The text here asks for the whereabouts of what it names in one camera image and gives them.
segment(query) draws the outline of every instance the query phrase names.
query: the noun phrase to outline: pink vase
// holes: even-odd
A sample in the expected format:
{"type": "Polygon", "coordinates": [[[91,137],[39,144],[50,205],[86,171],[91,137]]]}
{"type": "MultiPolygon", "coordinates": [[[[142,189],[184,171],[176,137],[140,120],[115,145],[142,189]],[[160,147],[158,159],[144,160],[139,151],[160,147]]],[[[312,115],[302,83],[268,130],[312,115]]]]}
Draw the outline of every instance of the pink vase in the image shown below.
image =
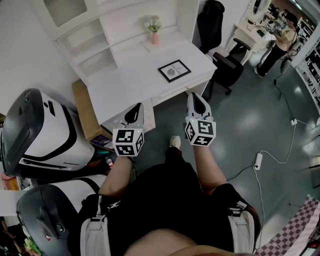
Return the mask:
{"type": "Polygon", "coordinates": [[[153,33],[152,33],[151,43],[152,43],[153,45],[159,44],[159,35],[158,35],[158,32],[153,32],[153,33]]]}

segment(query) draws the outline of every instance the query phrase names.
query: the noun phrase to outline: person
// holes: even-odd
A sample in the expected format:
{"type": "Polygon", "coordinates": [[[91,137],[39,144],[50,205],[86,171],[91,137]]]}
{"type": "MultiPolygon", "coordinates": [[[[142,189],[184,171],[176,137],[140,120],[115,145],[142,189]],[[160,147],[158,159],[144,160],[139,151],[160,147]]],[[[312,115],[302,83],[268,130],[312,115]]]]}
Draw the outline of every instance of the person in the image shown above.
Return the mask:
{"type": "Polygon", "coordinates": [[[276,61],[284,56],[297,40],[297,17],[293,13],[289,12],[285,18],[288,27],[282,30],[280,35],[276,32],[273,33],[276,39],[275,46],[272,48],[270,54],[267,56],[263,64],[260,67],[255,66],[253,68],[254,72],[261,78],[264,78],[276,61]]]}
{"type": "MultiPolygon", "coordinates": [[[[132,161],[117,157],[99,190],[101,212],[107,216],[105,243],[112,256],[233,255],[229,218],[240,202],[254,220],[254,249],[261,230],[255,209],[227,183],[209,147],[193,146],[196,173],[180,146],[180,137],[173,136],[164,164],[144,171],[130,184],[132,161]]],[[[77,228],[68,238],[72,255],[80,255],[79,227],[88,216],[96,216],[97,202],[96,195],[90,195],[82,203],[77,228]]]]}

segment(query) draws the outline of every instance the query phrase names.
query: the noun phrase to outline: black and white device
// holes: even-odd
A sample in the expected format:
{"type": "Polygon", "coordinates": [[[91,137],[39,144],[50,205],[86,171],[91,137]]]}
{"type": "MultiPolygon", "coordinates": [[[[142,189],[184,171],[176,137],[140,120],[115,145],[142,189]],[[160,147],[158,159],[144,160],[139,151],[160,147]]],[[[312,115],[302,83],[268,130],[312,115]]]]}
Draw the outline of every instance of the black and white device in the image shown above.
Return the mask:
{"type": "Polygon", "coordinates": [[[191,145],[208,147],[216,138],[216,123],[209,104],[192,92],[187,103],[185,133],[191,145]]]}
{"type": "Polygon", "coordinates": [[[35,169],[80,170],[95,153],[79,117],[38,89],[25,90],[9,109],[0,147],[5,173],[31,178],[35,169]]]}
{"type": "Polygon", "coordinates": [[[67,238],[88,195],[97,194],[106,176],[93,175],[28,190],[16,211],[24,232],[45,256],[71,256],[67,238]]]}
{"type": "Polygon", "coordinates": [[[136,157],[144,142],[144,105],[138,103],[122,112],[121,122],[113,129],[112,143],[118,156],[136,157]]]}

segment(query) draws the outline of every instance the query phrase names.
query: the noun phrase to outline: black pants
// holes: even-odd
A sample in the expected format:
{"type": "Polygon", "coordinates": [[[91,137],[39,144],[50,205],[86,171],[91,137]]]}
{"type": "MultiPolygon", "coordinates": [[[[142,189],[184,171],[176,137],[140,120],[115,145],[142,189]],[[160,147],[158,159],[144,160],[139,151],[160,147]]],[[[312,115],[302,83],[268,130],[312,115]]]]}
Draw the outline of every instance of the black pants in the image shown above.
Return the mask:
{"type": "Polygon", "coordinates": [[[275,45],[268,57],[266,57],[265,61],[261,65],[261,67],[257,68],[257,72],[261,77],[264,77],[266,73],[272,68],[272,66],[279,60],[283,55],[287,52],[285,50],[281,50],[277,45],[275,45]]]}

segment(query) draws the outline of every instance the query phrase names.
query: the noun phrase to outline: black office chair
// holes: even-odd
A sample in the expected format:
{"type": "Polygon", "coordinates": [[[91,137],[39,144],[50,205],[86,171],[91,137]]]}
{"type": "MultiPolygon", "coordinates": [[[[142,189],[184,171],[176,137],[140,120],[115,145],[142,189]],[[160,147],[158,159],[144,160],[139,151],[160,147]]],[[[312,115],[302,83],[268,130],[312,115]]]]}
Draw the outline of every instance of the black office chair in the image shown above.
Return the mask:
{"type": "Polygon", "coordinates": [[[233,39],[237,44],[230,53],[227,53],[223,47],[219,46],[221,44],[224,12],[225,7],[222,3],[216,0],[207,0],[203,11],[197,18],[201,39],[200,50],[210,56],[217,67],[211,78],[209,97],[206,98],[207,102],[211,99],[214,82],[219,83],[227,90],[226,95],[230,95],[232,90],[229,87],[239,79],[244,71],[244,67],[232,55],[238,52],[240,48],[245,48],[247,51],[251,50],[250,46],[237,38],[233,39]]]}

